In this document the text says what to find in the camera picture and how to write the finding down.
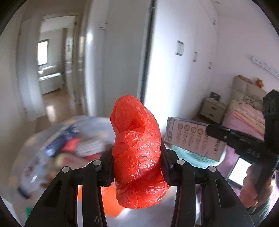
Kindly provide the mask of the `person's right hand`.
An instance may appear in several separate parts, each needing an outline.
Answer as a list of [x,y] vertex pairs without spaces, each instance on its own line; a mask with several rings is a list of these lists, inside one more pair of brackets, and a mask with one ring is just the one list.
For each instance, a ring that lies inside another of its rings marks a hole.
[[271,178],[267,180],[263,194],[258,195],[257,190],[252,183],[252,179],[254,177],[254,166],[250,166],[246,173],[247,176],[243,180],[243,187],[240,191],[239,199],[245,208],[260,207],[269,199],[273,192],[273,179]]

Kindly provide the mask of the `green grey sleeve forearm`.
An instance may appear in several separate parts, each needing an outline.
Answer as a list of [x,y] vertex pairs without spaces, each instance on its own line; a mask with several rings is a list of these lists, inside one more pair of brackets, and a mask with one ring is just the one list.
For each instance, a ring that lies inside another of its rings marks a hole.
[[264,219],[267,217],[269,212],[270,212],[270,198],[268,198],[263,205],[256,208],[256,210],[252,214],[250,214],[254,226],[255,227],[259,226],[259,224],[262,223]]

